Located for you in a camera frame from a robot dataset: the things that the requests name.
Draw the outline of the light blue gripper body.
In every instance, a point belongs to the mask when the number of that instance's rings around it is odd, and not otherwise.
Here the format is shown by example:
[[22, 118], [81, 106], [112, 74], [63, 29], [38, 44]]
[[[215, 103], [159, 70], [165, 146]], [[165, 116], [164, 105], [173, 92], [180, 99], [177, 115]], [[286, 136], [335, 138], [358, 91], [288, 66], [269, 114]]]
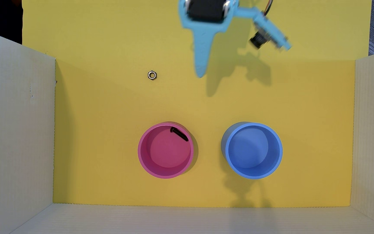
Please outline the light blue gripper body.
[[179, 0], [178, 13], [185, 29], [224, 33], [238, 6], [238, 0]]

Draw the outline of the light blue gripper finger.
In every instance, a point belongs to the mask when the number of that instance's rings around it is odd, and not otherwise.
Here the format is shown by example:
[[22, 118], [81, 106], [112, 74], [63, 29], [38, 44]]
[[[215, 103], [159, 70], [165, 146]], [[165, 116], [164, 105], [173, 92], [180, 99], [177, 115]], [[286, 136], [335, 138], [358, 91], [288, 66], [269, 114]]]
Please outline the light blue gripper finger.
[[206, 73], [214, 36], [210, 30], [193, 30], [194, 68], [199, 78]]

